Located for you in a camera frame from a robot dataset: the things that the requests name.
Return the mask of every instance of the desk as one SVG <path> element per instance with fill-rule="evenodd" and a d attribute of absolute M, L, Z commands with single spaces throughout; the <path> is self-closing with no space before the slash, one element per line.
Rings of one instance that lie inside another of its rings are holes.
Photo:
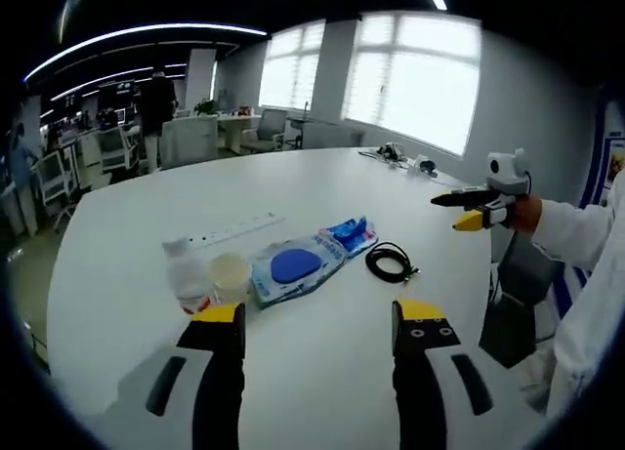
<path fill-rule="evenodd" d="M 258 120 L 261 115 L 235 116 L 222 115 L 217 122 L 224 125 L 226 129 L 226 148 L 236 152 L 241 152 L 241 132 L 250 128 L 254 128 L 253 120 Z"/>
<path fill-rule="evenodd" d="M 408 253 L 420 278 L 402 294 L 404 286 L 368 272 L 361 255 L 305 297 L 261 312 L 250 306 L 239 440 L 242 449 L 397 450 L 392 301 L 405 295 L 437 303 L 460 339 L 477 345 L 490 233 L 451 228 L 462 210 L 429 202 L 448 186 L 357 151 L 216 160 L 86 194 L 64 235 L 48 297 L 50 369 L 66 404 L 79 413 L 103 411 L 119 380 L 159 346 L 174 344 L 188 324 L 167 287 L 162 240 L 269 211 L 286 218 L 206 249 L 210 257 L 246 256 L 364 214 L 381 240 Z"/>

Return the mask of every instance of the coiled cable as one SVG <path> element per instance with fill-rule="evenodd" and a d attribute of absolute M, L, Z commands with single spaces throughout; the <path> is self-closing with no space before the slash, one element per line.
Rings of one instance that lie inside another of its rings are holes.
<path fill-rule="evenodd" d="M 401 265 L 400 272 L 384 271 L 378 266 L 378 261 L 383 258 L 390 258 Z M 407 282 L 410 276 L 419 272 L 419 268 L 412 265 L 408 255 L 399 246 L 393 242 L 378 243 L 364 257 L 364 262 L 369 270 L 377 277 L 386 282 L 397 284 L 399 282 Z"/>

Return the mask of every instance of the white lab coat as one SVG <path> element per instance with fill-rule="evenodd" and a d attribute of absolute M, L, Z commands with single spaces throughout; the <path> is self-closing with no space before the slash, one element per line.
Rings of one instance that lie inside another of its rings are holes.
<path fill-rule="evenodd" d="M 543 201 L 532 240 L 549 257 L 593 272 L 554 338 L 553 415 L 592 381 L 625 311 L 625 171 L 606 207 Z"/>

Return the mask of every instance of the power strip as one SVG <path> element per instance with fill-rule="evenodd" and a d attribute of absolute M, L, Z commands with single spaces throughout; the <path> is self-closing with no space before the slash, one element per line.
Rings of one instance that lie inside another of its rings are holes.
<path fill-rule="evenodd" d="M 283 216 L 276 213 L 265 213 L 260 216 L 250 218 L 238 224 L 229 225 L 221 230 L 212 230 L 207 233 L 198 233 L 190 235 L 188 241 L 193 250 L 200 250 L 210 245 L 225 242 L 235 237 L 239 237 L 246 233 L 255 232 L 269 225 L 278 224 L 286 221 Z"/>

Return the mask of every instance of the potted plant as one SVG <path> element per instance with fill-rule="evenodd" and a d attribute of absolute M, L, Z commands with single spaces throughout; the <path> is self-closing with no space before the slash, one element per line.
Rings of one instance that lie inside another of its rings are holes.
<path fill-rule="evenodd" d="M 198 103 L 193 111 L 199 115 L 216 115 L 217 114 L 217 103 L 215 101 L 210 101 L 208 98 L 204 98 Z"/>

